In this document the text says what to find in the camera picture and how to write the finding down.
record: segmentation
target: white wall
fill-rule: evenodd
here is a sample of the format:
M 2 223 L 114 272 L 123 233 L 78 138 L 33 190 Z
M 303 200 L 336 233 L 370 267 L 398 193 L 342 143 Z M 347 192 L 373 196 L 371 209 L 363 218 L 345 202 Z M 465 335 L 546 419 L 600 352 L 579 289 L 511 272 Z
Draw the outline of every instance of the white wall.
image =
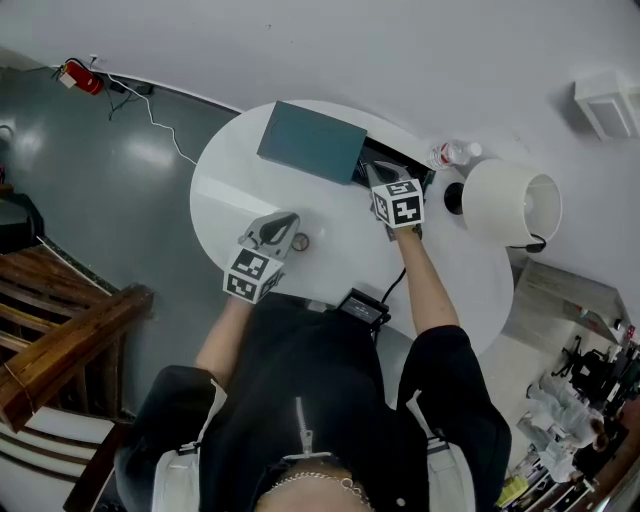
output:
M 638 321 L 640 142 L 599 143 L 570 100 L 591 71 L 640 83 L 632 0 L 4 0 L 0 44 L 49 64 L 98 53 L 239 109 L 323 99 L 477 138 L 561 186 L 541 260 L 616 286 Z

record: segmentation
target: zipper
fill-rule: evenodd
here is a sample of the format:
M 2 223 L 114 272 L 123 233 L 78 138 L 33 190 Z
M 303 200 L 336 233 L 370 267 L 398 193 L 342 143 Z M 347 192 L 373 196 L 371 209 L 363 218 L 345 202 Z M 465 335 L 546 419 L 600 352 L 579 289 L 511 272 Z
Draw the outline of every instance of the zipper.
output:
M 300 427 L 300 442 L 302 443 L 302 453 L 306 458 L 313 453 L 313 430 L 307 428 L 302 410 L 302 397 L 296 397 L 296 414 L 298 415 L 298 426 Z
M 296 397 L 296 416 L 298 417 L 298 427 L 300 428 L 300 442 L 302 443 L 302 453 L 300 455 L 287 455 L 285 460 L 309 459 L 311 457 L 330 457 L 330 452 L 313 453 L 313 430 L 307 428 L 302 408 L 302 397 Z

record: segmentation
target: table lamp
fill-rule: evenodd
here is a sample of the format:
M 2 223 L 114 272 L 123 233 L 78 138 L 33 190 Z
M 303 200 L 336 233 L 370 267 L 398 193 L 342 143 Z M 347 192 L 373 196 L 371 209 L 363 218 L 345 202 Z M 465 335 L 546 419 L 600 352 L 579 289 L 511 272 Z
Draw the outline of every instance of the table lamp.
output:
M 447 209 L 464 215 L 476 238 L 505 247 L 541 252 L 562 217 L 562 197 L 546 174 L 503 160 L 484 160 L 467 181 L 449 185 Z

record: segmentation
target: gray floor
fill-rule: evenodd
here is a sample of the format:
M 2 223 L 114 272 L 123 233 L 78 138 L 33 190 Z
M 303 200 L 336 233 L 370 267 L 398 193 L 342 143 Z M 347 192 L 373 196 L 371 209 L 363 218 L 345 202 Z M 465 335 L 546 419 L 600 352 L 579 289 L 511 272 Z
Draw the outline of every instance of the gray floor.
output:
M 39 208 L 54 242 L 116 287 L 139 282 L 156 292 L 153 319 L 127 346 L 125 404 L 136 411 L 160 369 L 192 363 L 225 301 L 222 273 L 191 225 L 193 165 L 177 155 L 170 132 L 149 124 L 144 102 L 127 104 L 109 122 L 104 93 L 68 90 L 50 75 L 3 74 L 0 164 Z M 152 105 L 194 160 L 234 117 L 163 90 Z M 395 331 L 380 337 L 389 401 L 409 344 Z

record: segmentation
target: wall-mounted device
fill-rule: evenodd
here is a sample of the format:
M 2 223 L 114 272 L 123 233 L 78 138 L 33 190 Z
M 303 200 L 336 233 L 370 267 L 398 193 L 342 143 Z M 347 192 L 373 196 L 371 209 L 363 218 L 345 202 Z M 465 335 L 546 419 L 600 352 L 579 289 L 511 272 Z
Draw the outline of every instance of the wall-mounted device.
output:
M 640 88 L 618 71 L 605 71 L 576 81 L 574 99 L 603 141 L 640 137 L 640 112 L 633 96 Z

